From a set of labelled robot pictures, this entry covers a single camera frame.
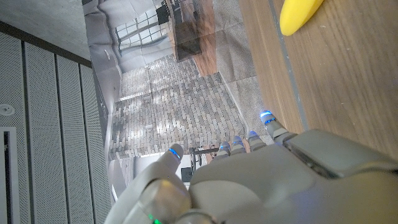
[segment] window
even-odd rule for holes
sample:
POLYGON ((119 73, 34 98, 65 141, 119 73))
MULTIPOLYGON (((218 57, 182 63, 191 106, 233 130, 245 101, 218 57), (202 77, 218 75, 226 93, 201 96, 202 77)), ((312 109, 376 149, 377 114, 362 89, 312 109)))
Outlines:
POLYGON ((133 21, 116 28, 119 52, 166 38, 166 27, 167 24, 158 24, 155 9, 148 10, 133 21))

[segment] brick floor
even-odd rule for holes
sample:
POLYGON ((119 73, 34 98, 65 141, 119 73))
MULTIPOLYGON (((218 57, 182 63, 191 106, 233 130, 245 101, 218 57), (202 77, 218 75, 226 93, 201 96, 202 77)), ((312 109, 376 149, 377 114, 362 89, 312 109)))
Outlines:
POLYGON ((242 117, 221 75, 199 77, 193 60, 172 55, 124 73, 121 101, 115 103, 109 153, 113 159, 244 137, 242 117))

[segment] yellow banana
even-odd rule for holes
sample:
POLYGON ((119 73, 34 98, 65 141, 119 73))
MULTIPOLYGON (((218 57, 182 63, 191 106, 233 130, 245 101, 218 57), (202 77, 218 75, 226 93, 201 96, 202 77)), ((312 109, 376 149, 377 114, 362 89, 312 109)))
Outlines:
POLYGON ((292 35, 317 11, 323 0, 285 0, 280 12, 280 31, 292 35))

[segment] ceiling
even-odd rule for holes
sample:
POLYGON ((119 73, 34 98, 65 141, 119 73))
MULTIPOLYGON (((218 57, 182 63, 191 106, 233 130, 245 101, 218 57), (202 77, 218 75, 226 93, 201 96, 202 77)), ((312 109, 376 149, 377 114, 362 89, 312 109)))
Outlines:
POLYGON ((0 21, 90 60, 81 0, 2 0, 0 21))

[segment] perforated wall panel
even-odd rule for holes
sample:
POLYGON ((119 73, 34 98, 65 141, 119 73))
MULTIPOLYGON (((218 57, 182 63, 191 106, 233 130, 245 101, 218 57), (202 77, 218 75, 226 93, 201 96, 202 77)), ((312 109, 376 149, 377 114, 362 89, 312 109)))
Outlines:
POLYGON ((96 100, 93 71, 92 69, 82 65, 81 84, 83 89, 95 218, 97 223, 103 223, 111 209, 108 176, 106 173, 104 146, 101 137, 101 126, 98 116, 98 104, 96 100))
POLYGON ((25 43, 25 55, 35 222, 66 223, 54 54, 25 43))
POLYGON ((0 116, 0 125, 17 128, 19 209, 21 223, 30 223, 21 41, 0 32, 0 52, 0 104, 15 108, 14 115, 0 116))
POLYGON ((79 65, 57 56, 58 83, 71 223, 93 223, 79 65))

